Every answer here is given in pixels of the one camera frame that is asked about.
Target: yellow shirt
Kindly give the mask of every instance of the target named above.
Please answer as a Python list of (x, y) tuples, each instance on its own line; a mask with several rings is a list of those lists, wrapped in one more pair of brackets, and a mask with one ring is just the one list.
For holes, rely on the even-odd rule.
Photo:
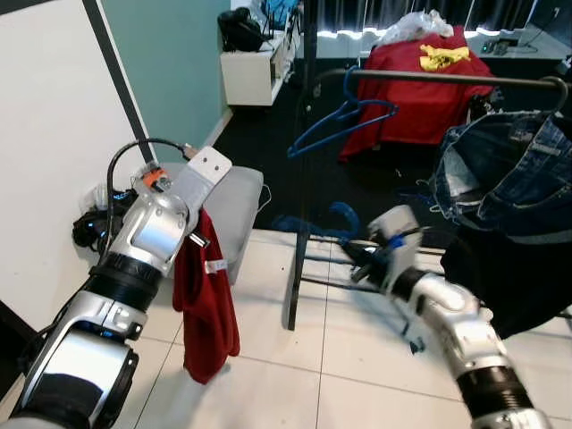
[(467, 46), (457, 49), (442, 49), (431, 45), (421, 45), (419, 48), (427, 54), (427, 56), (419, 57), (421, 68), (427, 72), (435, 72), (461, 60), (471, 61)]

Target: red towel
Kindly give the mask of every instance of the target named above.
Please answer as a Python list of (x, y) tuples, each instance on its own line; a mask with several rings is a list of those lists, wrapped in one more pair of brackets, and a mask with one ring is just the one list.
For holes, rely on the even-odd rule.
[[(450, 38), (433, 33), (418, 41), (379, 46), (369, 55), (366, 69), (426, 72), (419, 64), (419, 57), (425, 55), (419, 49), (421, 45), (454, 49), (466, 46), (467, 41), (463, 28), (457, 26)], [(470, 61), (461, 60), (436, 72), (492, 76), (483, 61), (473, 52), (469, 55)], [(340, 160), (347, 161), (348, 156), (373, 147), (380, 141), (438, 145), (449, 127), (465, 122), (471, 96), (487, 95), (491, 91), (492, 88), (486, 86), (363, 79), (359, 84), (358, 98), (391, 101), (400, 110), (385, 121), (355, 130), (349, 136)], [(386, 110), (383, 106), (370, 105), (362, 113), (360, 121), (374, 119), (386, 113)]]
[(203, 209), (198, 232), (211, 243), (201, 248), (189, 238), (184, 240), (175, 259), (172, 306), (183, 312), (184, 366), (194, 380), (206, 384), (229, 355), (238, 356), (240, 342), (226, 270), (206, 273), (205, 261), (221, 260), (223, 254), (211, 218)]

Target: denim jacket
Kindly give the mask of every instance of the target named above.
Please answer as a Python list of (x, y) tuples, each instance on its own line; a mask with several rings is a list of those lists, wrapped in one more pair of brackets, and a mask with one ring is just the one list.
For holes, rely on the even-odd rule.
[(546, 114), (489, 114), (450, 128), (432, 188), (456, 223), (520, 243), (572, 241), (572, 142)]

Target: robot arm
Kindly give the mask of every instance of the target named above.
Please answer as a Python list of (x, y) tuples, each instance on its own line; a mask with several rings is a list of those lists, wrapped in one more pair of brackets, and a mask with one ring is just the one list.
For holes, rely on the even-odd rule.
[(382, 294), (401, 299), (435, 333), (450, 373), (473, 418), (473, 429), (544, 429), (551, 424), (533, 407), (493, 328), (479, 316), (479, 301), (443, 277), (414, 268), (421, 231), (408, 206), (397, 206), (369, 225), (380, 247), (353, 243), (344, 250)]
[(192, 233), (198, 210), (230, 168), (205, 147), (161, 191), (136, 181), (121, 231), (46, 337), (3, 429), (111, 427), (139, 360), (126, 340), (140, 336), (184, 238), (206, 244)]

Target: label tag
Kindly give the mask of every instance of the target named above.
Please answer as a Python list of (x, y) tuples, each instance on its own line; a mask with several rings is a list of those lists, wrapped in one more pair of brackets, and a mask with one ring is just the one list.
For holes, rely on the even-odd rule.
[(205, 273), (216, 274), (221, 270), (226, 270), (228, 268), (228, 263), (226, 259), (216, 259), (215, 261), (205, 261)]

